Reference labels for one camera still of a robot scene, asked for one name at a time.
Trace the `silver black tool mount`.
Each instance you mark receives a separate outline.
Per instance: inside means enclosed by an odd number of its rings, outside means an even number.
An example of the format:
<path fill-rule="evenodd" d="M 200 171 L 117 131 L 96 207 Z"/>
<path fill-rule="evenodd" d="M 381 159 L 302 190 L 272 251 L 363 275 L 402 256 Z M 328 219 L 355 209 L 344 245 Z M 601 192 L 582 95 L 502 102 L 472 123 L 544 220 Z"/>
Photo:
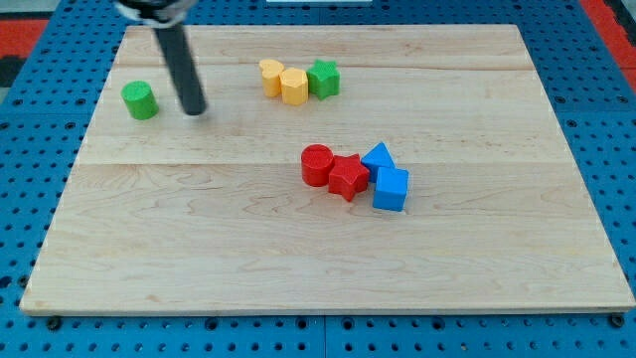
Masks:
<path fill-rule="evenodd" d="M 182 23 L 198 0 L 114 0 L 113 5 L 127 19 L 152 28 L 170 28 Z"/>

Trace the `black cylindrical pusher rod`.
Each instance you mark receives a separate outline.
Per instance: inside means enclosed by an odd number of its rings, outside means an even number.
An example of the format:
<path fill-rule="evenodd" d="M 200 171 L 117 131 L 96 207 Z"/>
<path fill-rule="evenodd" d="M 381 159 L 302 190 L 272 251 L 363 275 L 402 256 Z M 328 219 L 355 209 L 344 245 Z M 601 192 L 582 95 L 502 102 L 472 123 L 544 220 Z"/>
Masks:
<path fill-rule="evenodd" d="M 207 100 L 184 26 L 178 23 L 154 33 L 183 111 L 188 115 L 204 113 Z"/>

